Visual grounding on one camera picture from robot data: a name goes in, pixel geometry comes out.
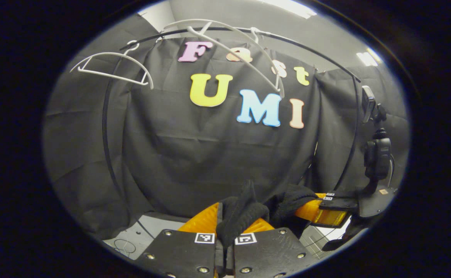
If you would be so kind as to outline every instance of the black bracket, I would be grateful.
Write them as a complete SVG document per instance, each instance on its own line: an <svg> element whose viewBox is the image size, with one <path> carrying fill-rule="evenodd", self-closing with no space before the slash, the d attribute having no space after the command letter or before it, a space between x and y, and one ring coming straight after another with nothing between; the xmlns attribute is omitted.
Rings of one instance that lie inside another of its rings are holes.
<svg viewBox="0 0 451 278"><path fill-rule="evenodd" d="M386 109L379 103L375 109L375 114L373 114L373 121L375 125L378 125L382 121L386 121Z"/></svg>
<svg viewBox="0 0 451 278"><path fill-rule="evenodd" d="M359 216L368 218L384 211L395 196L397 190L378 185L374 194L359 196Z"/></svg>
<svg viewBox="0 0 451 278"><path fill-rule="evenodd" d="M316 261L285 227L241 234L234 244L235 278L289 276Z"/></svg>
<svg viewBox="0 0 451 278"><path fill-rule="evenodd" d="M359 206L357 204L357 199L355 198L337 198L326 196L321 204L319 204L319 209L357 213L359 211Z"/></svg>
<svg viewBox="0 0 451 278"><path fill-rule="evenodd" d="M326 193L326 197L357 199L357 193L356 191L332 190Z"/></svg>
<svg viewBox="0 0 451 278"><path fill-rule="evenodd" d="M215 234L163 230L135 264L157 275L213 278Z"/></svg>

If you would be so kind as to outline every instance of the white cable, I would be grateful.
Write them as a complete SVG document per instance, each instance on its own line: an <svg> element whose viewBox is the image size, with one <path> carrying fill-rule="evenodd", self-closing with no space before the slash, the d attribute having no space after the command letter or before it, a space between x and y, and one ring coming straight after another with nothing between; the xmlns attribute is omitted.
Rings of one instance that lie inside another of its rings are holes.
<svg viewBox="0 0 451 278"><path fill-rule="evenodd" d="M95 75L101 75L101 76L107 76L107 77L111 77L111 78L116 78L116 79L119 79L119 80L128 81L128 82L131 82L131 83L134 83L134 84L138 84L138 85L141 85L141 86L144 86L144 85L148 84L148 82L144 83L144 80L145 80L145 78L146 78L147 75L148 75L148 79L149 79L149 81L150 81L150 89L153 90L153 79L152 79L152 77L150 76L150 73L148 72L148 70L147 70L147 69L144 67L144 65L142 65L140 62L138 62L138 61L135 60L134 58L129 57L129 56L127 55L129 51L133 51L133 50L137 49L138 47L139 47L139 44L136 44L135 47L126 50L126 51L124 52L124 54L121 54L121 53L115 53L115 52L102 52L102 53L93 54L93 55L91 55L91 56L89 56L89 57L84 58L83 60L81 60L81 61L80 61L78 64L76 64L69 72L72 72L78 65L80 65L81 63L83 63L83 62L86 61L86 63L84 64L83 68L82 68L82 67L78 67L78 71L79 71L79 72L86 72L86 73L91 73L91 74L95 74ZM139 65L139 67L142 68L142 69L145 71L145 74L143 75L143 79L141 79L141 81L134 81L134 80L131 80L131 79L128 79L128 78L125 78L125 77L121 77L121 76L117 76L117 75L113 75L113 74L107 74L107 73L104 73L104 72L98 72L98 71L93 71L93 70L86 70L86 69L84 69L84 68L86 67L86 65L88 65L88 62L90 62L91 59L92 59L93 57L95 57L95 56L100 56L100 55L115 55L115 56L119 56L119 57L126 58L126 59L128 59L128 60L133 61L134 63L136 63L137 65Z"/></svg>
<svg viewBox="0 0 451 278"><path fill-rule="evenodd" d="M388 184L386 185L386 187L390 187L390 182L392 181L392 177L393 177L393 161L390 160L390 179L388 180Z"/></svg>
<svg viewBox="0 0 451 278"><path fill-rule="evenodd" d="M128 242L129 242L129 239L128 239L128 230L125 230L124 232L125 232L124 235L126 236L126 243L125 243L125 245L123 246L123 250L124 250L124 252L126 253L126 257L130 257L129 253L126 251L126 245L128 245Z"/></svg>

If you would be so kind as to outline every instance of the foam letter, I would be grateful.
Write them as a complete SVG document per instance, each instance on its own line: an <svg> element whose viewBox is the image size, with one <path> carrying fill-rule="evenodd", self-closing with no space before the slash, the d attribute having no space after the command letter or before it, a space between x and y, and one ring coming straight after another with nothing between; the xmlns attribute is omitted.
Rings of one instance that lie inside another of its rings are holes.
<svg viewBox="0 0 451 278"><path fill-rule="evenodd" d="M291 98L289 101L292 103L292 121L289 125L295 129L301 129L304 127L304 123L302 122L302 107L304 106L304 102L296 98Z"/></svg>
<svg viewBox="0 0 451 278"><path fill-rule="evenodd" d="M236 53L239 57L243 58L247 62L251 62L253 58L251 58L251 51L249 49L245 49L243 47L233 47L230 49L232 52ZM225 58L231 62L241 61L236 56L231 53L227 54Z"/></svg>
<svg viewBox="0 0 451 278"><path fill-rule="evenodd" d="M273 65L275 65L275 69L277 69L277 71L279 72L279 76L280 77L285 77L287 76L287 71L285 71L285 64L277 61L277 60L273 60ZM270 67L270 69L272 70L273 74L275 74L275 70L273 69L273 67Z"/></svg>
<svg viewBox="0 0 451 278"><path fill-rule="evenodd" d="M179 62L194 62L198 58L195 57L195 53L198 56L203 55L204 51L207 48L211 48L213 44L211 42L186 42L186 49L182 54L182 57L177 59Z"/></svg>
<svg viewBox="0 0 451 278"><path fill-rule="evenodd" d="M204 88L206 81L211 78L210 74L197 73L191 76L193 84L191 84L191 91L189 98L198 106L213 107L218 106L224 102L227 96L227 88L229 87L229 81L232 80L232 76L228 74L218 74L215 78L218 80L217 94L214 97L207 97L204 95Z"/></svg>
<svg viewBox="0 0 451 278"><path fill-rule="evenodd" d="M254 90L240 90L239 93L243 96L243 107L241 108L241 114L237 117L238 122L250 123L251 110L256 123L259 123L266 113L263 120L264 125L269 125L271 127L278 127L280 125L279 102L281 98L279 95L270 93L266 96L263 103L260 103Z"/></svg>
<svg viewBox="0 0 451 278"><path fill-rule="evenodd" d="M309 76L308 72L303 67L294 67L294 70L296 71L296 77L299 83L308 86L309 81L306 80L306 76Z"/></svg>

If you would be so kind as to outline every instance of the ceiling light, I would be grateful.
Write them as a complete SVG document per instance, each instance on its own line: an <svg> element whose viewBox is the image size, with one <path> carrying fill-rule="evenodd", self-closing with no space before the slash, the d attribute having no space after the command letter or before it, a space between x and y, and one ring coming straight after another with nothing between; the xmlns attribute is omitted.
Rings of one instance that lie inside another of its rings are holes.
<svg viewBox="0 0 451 278"><path fill-rule="evenodd" d="M376 54L376 52L373 51L373 49L366 49L366 51L379 63L382 63L383 61L381 58Z"/></svg>
<svg viewBox="0 0 451 278"><path fill-rule="evenodd" d="M312 9L292 0L258 0L258 1L268 3L270 5L275 5L279 8L290 11L306 19L310 18L313 15L316 15L316 13Z"/></svg>
<svg viewBox="0 0 451 278"><path fill-rule="evenodd" d="M359 59L364 63L366 66L377 66L378 63L371 57L371 55L367 52L365 53L357 53L356 54Z"/></svg>

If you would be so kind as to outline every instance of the blue letter m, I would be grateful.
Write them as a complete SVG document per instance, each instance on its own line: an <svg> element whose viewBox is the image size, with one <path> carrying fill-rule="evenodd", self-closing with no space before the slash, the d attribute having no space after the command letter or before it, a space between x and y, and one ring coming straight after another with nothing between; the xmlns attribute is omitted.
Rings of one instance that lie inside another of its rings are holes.
<svg viewBox="0 0 451 278"><path fill-rule="evenodd" d="M238 122L250 123L251 110L256 123L259 123L266 113L263 120L264 125L269 125L271 127L278 127L280 125L279 102L281 98L279 95L270 93L266 96L263 103L260 103L254 90L241 90L239 93L243 96L243 107L241 109L241 114L237 117Z"/></svg>

